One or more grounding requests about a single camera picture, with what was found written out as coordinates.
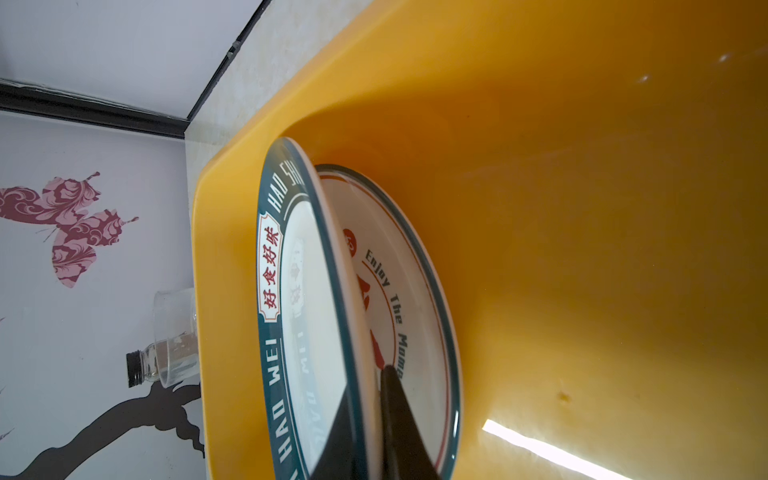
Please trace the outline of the black-capped bottle left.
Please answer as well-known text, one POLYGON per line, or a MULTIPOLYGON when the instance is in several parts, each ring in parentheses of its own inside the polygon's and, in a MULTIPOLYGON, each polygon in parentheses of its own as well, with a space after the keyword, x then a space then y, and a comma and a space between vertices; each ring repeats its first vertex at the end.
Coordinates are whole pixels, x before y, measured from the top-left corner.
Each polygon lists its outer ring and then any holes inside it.
POLYGON ((128 352, 125 356, 128 387, 160 380, 157 346, 151 344, 143 350, 128 352))

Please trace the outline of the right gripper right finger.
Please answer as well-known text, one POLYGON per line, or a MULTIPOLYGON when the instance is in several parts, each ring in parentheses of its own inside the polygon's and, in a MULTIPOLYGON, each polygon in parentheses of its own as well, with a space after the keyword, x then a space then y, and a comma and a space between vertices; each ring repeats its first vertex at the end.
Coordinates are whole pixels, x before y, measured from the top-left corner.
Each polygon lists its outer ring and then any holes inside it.
POLYGON ((439 480, 426 451, 400 378, 392 365, 381 372, 383 478, 439 480))

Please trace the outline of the white plate red green print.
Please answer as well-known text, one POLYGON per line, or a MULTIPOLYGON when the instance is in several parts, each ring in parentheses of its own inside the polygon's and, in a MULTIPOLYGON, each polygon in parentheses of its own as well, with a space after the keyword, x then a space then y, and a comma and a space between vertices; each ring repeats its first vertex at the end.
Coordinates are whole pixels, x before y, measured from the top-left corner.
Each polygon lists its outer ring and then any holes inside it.
POLYGON ((340 165, 317 168, 358 277, 378 369, 391 365, 426 452, 452 477, 463 420, 463 380, 449 305, 414 226, 373 180, 340 165))

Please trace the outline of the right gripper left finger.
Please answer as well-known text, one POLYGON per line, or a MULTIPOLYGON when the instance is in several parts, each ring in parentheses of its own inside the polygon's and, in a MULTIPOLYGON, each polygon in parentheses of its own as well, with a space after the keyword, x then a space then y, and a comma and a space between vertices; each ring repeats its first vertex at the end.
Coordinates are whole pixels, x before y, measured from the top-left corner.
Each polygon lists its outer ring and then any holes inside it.
POLYGON ((344 391, 329 437, 312 471, 311 480, 359 479, 356 467, 355 429, 350 413, 349 395, 344 391))

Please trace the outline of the yellow plastic bin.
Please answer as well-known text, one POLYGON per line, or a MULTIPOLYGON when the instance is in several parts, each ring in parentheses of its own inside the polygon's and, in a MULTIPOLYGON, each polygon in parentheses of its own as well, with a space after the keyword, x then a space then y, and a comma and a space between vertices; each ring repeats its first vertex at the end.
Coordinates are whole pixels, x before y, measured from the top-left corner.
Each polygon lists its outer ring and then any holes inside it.
POLYGON ((767 5, 376 1, 203 170, 192 243, 209 471, 267 479, 255 248, 294 139, 403 209, 463 376, 458 479, 767 475, 767 5))

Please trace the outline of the clear cup left of bin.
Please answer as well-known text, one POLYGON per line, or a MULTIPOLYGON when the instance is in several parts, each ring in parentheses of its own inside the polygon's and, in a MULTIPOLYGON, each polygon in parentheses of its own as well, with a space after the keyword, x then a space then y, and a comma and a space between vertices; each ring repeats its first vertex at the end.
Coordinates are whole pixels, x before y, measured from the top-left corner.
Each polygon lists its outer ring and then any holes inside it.
POLYGON ((160 382, 170 387, 199 374, 195 290, 158 292, 154 337, 160 382))

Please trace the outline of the white plate green band rim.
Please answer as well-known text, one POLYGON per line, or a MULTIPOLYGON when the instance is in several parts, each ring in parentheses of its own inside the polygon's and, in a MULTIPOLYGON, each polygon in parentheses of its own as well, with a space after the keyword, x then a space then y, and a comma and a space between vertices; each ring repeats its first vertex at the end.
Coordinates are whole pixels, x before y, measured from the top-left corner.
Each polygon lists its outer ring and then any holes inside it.
POLYGON ((276 477, 310 479, 347 391, 359 479, 380 478, 380 401, 360 288, 317 170, 287 137, 269 147, 260 179, 256 301, 276 477))

